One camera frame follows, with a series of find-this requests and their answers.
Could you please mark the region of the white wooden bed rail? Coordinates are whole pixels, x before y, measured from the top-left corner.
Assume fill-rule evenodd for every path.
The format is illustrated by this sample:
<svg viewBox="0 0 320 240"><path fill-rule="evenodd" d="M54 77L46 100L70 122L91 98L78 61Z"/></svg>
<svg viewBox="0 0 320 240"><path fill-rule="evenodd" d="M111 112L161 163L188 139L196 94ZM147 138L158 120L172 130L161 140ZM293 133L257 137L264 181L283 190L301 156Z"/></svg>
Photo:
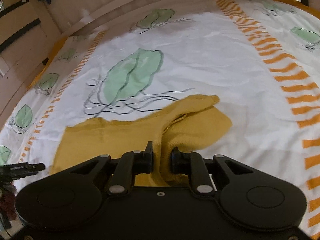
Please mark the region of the white wooden bed rail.
<svg viewBox="0 0 320 240"><path fill-rule="evenodd" d="M162 0L1 0L1 123L5 123L44 61L64 37L101 29L113 17ZM319 0L310 0L318 9Z"/></svg>

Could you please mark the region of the dark red sleeve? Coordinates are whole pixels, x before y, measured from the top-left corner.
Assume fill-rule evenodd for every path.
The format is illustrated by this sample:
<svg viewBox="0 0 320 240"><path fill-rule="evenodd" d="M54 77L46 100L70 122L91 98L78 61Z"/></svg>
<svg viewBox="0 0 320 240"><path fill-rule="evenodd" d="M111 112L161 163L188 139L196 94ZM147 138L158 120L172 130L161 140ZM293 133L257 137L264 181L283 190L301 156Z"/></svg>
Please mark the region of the dark red sleeve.
<svg viewBox="0 0 320 240"><path fill-rule="evenodd" d="M17 218L15 210L16 187L13 184L1 186L1 210L3 210L10 220Z"/></svg>

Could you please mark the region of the mustard yellow knit garment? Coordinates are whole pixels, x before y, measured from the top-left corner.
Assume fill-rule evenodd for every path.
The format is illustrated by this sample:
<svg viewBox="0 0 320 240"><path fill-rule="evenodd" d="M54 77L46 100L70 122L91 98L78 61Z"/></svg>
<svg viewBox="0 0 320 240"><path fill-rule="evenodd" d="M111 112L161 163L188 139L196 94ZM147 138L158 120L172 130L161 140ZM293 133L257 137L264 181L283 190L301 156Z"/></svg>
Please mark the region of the mustard yellow knit garment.
<svg viewBox="0 0 320 240"><path fill-rule="evenodd" d="M50 174L63 171L101 154L120 158L124 153L145 150L152 142L151 174L136 176L137 186L185 186L188 177L170 172L170 153L207 148L223 137L232 121L215 105L216 95L191 95L135 121L90 118L66 127Z"/></svg>

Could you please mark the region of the white leaf-print duvet cover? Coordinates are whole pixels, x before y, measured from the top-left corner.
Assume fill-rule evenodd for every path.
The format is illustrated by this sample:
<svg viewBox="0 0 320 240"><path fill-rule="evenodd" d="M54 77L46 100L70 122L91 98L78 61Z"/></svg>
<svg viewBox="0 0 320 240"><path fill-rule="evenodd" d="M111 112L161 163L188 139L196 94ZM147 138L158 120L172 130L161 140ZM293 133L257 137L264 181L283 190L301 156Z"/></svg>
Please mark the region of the white leaf-print duvet cover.
<svg viewBox="0 0 320 240"><path fill-rule="evenodd" d="M1 129L1 164L44 163L66 127L135 121L191 95L232 121L223 154L298 186L301 228L319 237L319 19L273 0L189 0L62 41Z"/></svg>

